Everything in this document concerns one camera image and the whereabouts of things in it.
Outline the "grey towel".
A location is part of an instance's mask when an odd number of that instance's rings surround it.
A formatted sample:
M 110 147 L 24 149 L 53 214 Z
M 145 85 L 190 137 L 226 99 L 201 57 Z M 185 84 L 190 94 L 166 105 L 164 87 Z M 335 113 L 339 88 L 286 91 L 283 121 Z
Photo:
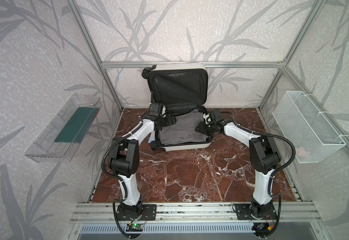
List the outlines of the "grey towel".
M 163 145 L 202 143 L 207 141 L 208 135 L 195 130 L 204 121 L 203 113 L 191 112 L 175 118 L 176 123 L 174 125 L 163 127 L 158 133 L 158 138 Z

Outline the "white black suitcase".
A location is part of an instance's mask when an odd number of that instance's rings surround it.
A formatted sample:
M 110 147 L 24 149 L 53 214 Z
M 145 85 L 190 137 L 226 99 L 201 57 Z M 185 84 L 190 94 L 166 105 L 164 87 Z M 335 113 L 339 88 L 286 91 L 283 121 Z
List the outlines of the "white black suitcase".
M 147 80 L 151 103 L 163 104 L 167 113 L 177 117 L 199 109 L 203 114 L 207 114 L 204 104 L 207 99 L 208 73 L 204 64 L 154 65 L 143 69 L 141 75 Z M 204 149 L 209 147 L 213 140 L 212 134 L 205 134 L 208 135 L 206 142 L 163 145 L 158 138 L 159 131 L 161 130 L 155 131 L 155 141 L 150 143 L 153 151 Z

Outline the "white blue cream tube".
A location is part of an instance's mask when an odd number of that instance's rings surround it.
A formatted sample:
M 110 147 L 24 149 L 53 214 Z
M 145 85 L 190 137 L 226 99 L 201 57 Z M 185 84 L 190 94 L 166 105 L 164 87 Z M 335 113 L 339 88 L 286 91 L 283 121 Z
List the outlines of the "white blue cream tube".
M 148 140 L 148 143 L 152 143 L 155 141 L 155 131 L 153 131 L 150 136 L 149 136 L 149 140 Z

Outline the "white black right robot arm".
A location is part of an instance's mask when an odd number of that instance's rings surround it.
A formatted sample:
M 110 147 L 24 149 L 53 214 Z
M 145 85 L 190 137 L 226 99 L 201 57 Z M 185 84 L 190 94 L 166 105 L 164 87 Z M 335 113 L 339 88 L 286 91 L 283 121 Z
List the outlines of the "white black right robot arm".
M 280 162 L 275 139 L 282 139 L 269 133 L 257 133 L 234 120 L 225 120 L 220 110 L 203 114 L 203 122 L 196 131 L 203 134 L 220 132 L 249 147 L 250 164 L 255 170 L 255 189 L 251 198 L 249 212 L 254 219 L 261 220 L 273 211 L 272 178 Z

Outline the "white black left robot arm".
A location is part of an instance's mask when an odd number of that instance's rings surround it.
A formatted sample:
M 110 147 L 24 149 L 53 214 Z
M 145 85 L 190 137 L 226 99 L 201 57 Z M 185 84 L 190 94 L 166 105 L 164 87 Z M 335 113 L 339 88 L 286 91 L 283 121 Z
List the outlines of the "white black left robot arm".
M 102 157 L 101 169 L 105 175 L 117 179 L 121 187 L 122 199 L 114 200 L 115 203 L 119 202 L 114 211 L 116 220 L 137 220 L 143 214 L 135 175 L 139 167 L 139 145 L 147 135 L 175 122 L 174 115 L 168 114 L 163 104 L 151 103 L 146 113 L 139 117 L 137 126 L 122 137 L 112 140 Z

